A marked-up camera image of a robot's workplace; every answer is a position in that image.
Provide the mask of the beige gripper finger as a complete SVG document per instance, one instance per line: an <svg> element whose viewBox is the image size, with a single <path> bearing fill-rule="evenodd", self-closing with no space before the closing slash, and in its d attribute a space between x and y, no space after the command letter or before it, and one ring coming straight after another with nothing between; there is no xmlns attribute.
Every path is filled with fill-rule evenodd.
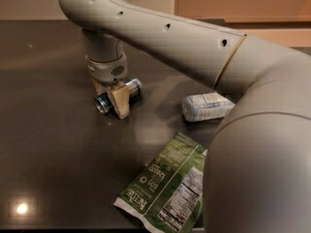
<svg viewBox="0 0 311 233"><path fill-rule="evenodd" d="M103 86L99 81L97 81L96 79L92 79L93 82L93 86L95 88L95 92L97 95L101 95L104 92L108 91L108 87Z"/></svg>
<svg viewBox="0 0 311 233"><path fill-rule="evenodd" d="M114 110L120 119L129 115L129 88L124 83L118 83L108 91Z"/></svg>

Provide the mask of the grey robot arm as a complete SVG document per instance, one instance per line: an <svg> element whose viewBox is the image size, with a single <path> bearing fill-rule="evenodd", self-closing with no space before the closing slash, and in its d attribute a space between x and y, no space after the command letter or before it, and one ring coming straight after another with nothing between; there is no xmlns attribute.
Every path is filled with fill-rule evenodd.
<svg viewBox="0 0 311 233"><path fill-rule="evenodd" d="M83 29L112 35L234 103L205 161L208 233L311 233L309 55L123 0L58 1Z"/></svg>

